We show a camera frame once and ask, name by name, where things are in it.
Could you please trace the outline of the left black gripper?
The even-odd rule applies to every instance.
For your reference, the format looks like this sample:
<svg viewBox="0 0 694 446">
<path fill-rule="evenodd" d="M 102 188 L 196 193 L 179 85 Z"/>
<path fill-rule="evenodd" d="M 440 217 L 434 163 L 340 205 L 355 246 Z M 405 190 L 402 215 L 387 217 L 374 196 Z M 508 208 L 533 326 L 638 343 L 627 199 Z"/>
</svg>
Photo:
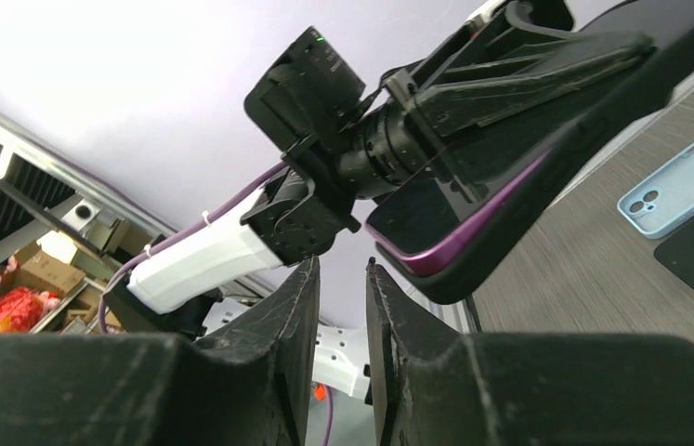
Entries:
<svg viewBox="0 0 694 446">
<path fill-rule="evenodd" d="M 564 1 L 489 1 L 423 59 L 383 75 L 388 142 L 441 180 L 491 180 L 530 155 L 513 116 L 640 61 L 641 32 L 571 34 Z"/>
</svg>

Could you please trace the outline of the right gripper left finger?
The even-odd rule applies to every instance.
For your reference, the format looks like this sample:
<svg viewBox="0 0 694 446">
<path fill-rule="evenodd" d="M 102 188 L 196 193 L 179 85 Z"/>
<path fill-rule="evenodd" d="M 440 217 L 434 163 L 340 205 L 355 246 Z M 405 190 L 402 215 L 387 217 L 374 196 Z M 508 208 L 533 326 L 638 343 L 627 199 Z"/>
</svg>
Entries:
<svg viewBox="0 0 694 446">
<path fill-rule="evenodd" d="M 320 263 L 196 342 L 0 334 L 0 445 L 301 445 Z"/>
</svg>

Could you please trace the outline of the purple edged bare phone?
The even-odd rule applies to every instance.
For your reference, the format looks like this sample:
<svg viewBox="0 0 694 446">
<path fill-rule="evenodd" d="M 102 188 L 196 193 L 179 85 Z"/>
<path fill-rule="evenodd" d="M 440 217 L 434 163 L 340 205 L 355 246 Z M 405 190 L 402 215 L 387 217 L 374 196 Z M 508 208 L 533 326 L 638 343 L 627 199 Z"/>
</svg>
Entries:
<svg viewBox="0 0 694 446">
<path fill-rule="evenodd" d="M 419 173 L 372 211 L 366 229 L 415 276 L 442 271 L 464 251 L 549 152 L 527 155 L 491 180 L 441 180 Z"/>
</svg>

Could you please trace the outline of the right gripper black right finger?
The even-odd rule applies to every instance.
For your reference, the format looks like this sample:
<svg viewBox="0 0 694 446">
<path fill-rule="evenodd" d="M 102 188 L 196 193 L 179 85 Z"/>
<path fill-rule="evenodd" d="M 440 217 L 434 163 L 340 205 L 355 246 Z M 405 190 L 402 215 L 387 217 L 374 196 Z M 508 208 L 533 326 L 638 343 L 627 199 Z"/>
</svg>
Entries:
<svg viewBox="0 0 694 446">
<path fill-rule="evenodd" d="M 660 334 L 473 333 L 366 268 L 381 445 L 694 445 L 694 345 Z"/>
</svg>

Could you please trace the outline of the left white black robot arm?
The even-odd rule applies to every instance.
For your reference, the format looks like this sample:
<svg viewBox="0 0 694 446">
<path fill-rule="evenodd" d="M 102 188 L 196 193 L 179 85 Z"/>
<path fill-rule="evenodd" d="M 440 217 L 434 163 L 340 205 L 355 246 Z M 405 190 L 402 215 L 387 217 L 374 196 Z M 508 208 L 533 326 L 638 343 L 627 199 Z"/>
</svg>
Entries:
<svg viewBox="0 0 694 446">
<path fill-rule="evenodd" d="M 636 63 L 637 32 L 573 33 L 568 13 L 513 2 L 467 21 L 427 58 L 387 71 L 374 94 L 314 28 L 260 78 L 244 108 L 282 163 L 200 222 L 125 263 L 98 302 L 150 331 L 204 332 L 210 291 L 243 275 L 292 266 L 356 231 L 357 200 L 383 200 L 456 131 L 499 122 Z"/>
</svg>

